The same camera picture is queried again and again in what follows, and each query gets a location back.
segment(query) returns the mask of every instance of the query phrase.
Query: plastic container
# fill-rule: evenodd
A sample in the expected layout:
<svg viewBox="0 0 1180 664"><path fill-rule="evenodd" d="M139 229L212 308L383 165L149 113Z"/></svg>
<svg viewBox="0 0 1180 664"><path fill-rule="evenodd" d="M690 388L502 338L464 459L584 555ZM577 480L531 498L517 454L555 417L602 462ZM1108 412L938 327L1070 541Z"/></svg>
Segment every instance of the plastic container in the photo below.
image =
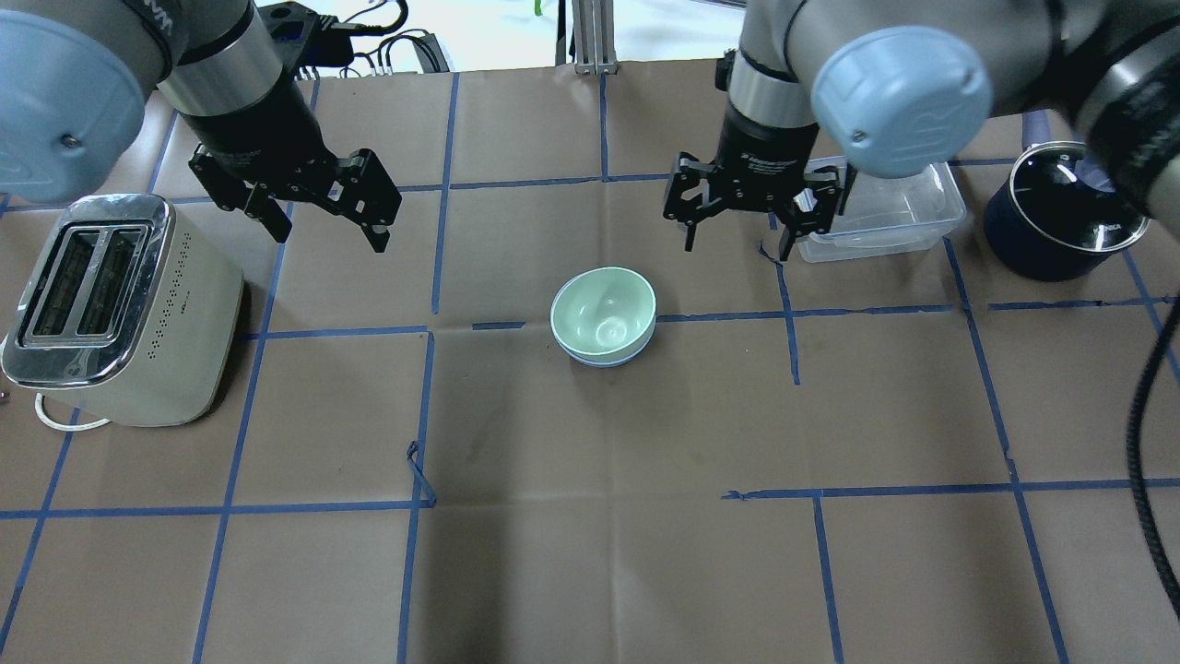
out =
<svg viewBox="0 0 1180 664"><path fill-rule="evenodd" d="M570 278L549 310L553 338L588 367L618 367L651 341L656 292L640 272L599 267Z"/></svg>
<svg viewBox="0 0 1180 664"><path fill-rule="evenodd" d="M812 159L808 170L835 164L844 157ZM966 219L966 204L951 169L931 164L918 175L881 179L859 173L844 215L832 221L826 235L812 232L799 242L799 255L807 262L827 262L933 246Z"/></svg>

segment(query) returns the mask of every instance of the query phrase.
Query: bowl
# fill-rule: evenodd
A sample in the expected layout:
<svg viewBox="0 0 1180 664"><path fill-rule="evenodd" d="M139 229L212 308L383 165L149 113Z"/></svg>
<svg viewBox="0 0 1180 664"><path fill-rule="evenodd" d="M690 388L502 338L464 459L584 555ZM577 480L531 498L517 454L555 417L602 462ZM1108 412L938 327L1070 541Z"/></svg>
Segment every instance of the bowl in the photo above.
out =
<svg viewBox="0 0 1180 664"><path fill-rule="evenodd" d="M656 291L625 267L591 269L557 291L549 326L573 360L589 367L618 367L651 341Z"/></svg>

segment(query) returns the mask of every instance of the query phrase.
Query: silver toaster top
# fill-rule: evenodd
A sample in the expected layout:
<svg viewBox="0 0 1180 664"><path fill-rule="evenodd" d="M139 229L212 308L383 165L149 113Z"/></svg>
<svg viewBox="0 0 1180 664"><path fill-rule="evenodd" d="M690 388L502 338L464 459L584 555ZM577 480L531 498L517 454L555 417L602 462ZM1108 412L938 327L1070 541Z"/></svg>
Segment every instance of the silver toaster top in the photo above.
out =
<svg viewBox="0 0 1180 664"><path fill-rule="evenodd" d="M27 388L80 388L131 360L159 287L176 211L159 196L90 196L50 232L0 350Z"/></svg>

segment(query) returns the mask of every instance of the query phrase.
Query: blue joint cap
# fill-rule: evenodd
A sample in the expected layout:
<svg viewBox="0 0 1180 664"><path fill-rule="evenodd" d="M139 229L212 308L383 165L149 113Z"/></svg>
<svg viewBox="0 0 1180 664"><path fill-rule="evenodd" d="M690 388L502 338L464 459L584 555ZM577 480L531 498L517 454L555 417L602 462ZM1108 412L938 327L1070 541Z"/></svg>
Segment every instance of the blue joint cap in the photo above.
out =
<svg viewBox="0 0 1180 664"><path fill-rule="evenodd" d="M98 189L139 133L144 93L109 48L72 27L0 9L0 191L37 202Z"/></svg>
<svg viewBox="0 0 1180 664"><path fill-rule="evenodd" d="M991 114L991 79L970 45L898 26L835 52L812 86L820 126L860 170L909 177L958 153Z"/></svg>

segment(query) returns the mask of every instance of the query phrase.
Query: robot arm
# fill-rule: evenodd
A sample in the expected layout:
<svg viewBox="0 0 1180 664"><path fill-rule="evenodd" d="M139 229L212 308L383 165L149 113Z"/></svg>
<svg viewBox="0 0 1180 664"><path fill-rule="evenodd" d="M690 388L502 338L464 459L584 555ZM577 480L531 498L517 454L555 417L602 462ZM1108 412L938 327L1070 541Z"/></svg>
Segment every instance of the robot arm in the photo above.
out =
<svg viewBox="0 0 1180 664"><path fill-rule="evenodd" d="M826 231L852 182L804 173L817 120L856 169L905 177L951 158L988 117L1043 106L1070 119L1128 202L1180 236L1174 1L750 0L722 79L716 158L682 152L669 179L664 216L688 225L686 248L723 209L775 211L782 257ZM815 204L793 199L805 189Z"/></svg>
<svg viewBox="0 0 1180 664"><path fill-rule="evenodd" d="M293 77L313 37L312 64L343 66L348 37L369 33L294 2L260 12L251 0L0 0L0 87L11 96L0 191L33 200L93 191L158 86L201 138L190 166L219 206L284 241L290 221L275 198L312 202L384 250L401 195L371 150L341 159L324 146Z"/></svg>

